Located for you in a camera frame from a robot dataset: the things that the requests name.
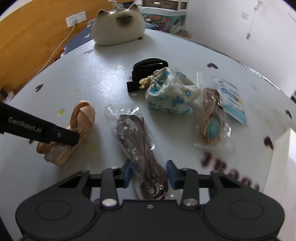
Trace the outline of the white wall power socket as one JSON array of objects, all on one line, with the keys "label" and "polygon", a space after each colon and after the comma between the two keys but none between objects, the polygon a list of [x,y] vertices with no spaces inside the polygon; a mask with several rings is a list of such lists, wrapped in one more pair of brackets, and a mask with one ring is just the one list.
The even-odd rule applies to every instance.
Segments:
[{"label": "white wall power socket", "polygon": [[81,22],[84,22],[87,20],[87,16],[86,16],[86,11],[82,11],[82,12],[79,12],[77,14],[74,14],[74,15],[71,15],[71,16],[68,16],[65,21],[66,21],[66,25],[67,27],[72,27],[73,25],[75,24],[78,24],[78,23],[81,23]]}]

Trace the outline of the colourful patterned storage box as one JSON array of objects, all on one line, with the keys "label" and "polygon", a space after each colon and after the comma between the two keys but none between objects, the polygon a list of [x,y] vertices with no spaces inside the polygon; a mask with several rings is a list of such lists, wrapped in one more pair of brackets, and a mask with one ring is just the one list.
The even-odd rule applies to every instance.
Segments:
[{"label": "colourful patterned storage box", "polygon": [[175,11],[152,7],[140,7],[145,20],[145,27],[170,34],[177,34],[185,30],[186,11]]}]

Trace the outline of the white blue medicine sachet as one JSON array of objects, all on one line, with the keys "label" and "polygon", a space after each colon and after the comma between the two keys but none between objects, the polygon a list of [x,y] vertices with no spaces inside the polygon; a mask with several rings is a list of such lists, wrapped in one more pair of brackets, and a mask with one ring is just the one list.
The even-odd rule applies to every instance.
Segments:
[{"label": "white blue medicine sachet", "polygon": [[241,124],[245,124],[246,116],[238,89],[224,79],[214,77],[213,80],[220,95],[222,109]]}]

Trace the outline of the blue floral drawstring pouch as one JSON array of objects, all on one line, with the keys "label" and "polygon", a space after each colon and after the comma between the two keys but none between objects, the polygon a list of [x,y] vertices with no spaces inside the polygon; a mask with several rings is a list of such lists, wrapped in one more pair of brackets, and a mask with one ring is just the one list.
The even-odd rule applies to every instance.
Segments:
[{"label": "blue floral drawstring pouch", "polygon": [[201,94],[201,88],[182,72],[164,67],[139,81],[145,89],[145,100],[150,108],[168,113],[189,114],[190,106]]}]

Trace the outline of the bagged tan cord turquoise pendant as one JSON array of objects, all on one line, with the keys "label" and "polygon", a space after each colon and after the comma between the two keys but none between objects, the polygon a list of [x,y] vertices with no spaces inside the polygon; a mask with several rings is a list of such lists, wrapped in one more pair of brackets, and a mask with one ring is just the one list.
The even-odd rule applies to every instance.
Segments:
[{"label": "bagged tan cord turquoise pendant", "polygon": [[197,119],[194,145],[207,149],[229,148],[231,146],[230,121],[220,104],[218,84],[199,70],[196,71],[196,79],[201,92],[195,101]]}]

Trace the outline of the cat-shaped cream ceramic holder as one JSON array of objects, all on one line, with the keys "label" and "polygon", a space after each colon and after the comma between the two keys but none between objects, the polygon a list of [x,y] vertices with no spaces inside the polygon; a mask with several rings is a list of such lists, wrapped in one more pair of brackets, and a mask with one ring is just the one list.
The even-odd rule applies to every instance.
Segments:
[{"label": "cat-shaped cream ceramic holder", "polygon": [[91,29],[95,44],[111,46],[130,42],[143,37],[145,21],[136,4],[124,8],[123,4],[112,2],[113,10],[98,11]]}]

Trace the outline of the white drawer cabinet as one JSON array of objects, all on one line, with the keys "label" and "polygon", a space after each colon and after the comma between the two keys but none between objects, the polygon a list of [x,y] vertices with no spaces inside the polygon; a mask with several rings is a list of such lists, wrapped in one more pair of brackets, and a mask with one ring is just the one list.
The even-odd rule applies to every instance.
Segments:
[{"label": "white drawer cabinet", "polygon": [[174,11],[186,11],[189,1],[177,0],[143,0],[142,6],[154,7],[160,9],[169,9]]}]

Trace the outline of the white shallow tray box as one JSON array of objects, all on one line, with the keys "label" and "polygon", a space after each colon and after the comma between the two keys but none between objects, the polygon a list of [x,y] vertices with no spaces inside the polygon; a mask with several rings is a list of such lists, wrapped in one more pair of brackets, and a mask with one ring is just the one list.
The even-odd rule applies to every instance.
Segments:
[{"label": "white shallow tray box", "polygon": [[295,240],[296,171],[295,131],[288,129],[276,141],[265,137],[264,144],[273,151],[263,193],[280,203],[285,221],[280,229],[280,240]]}]

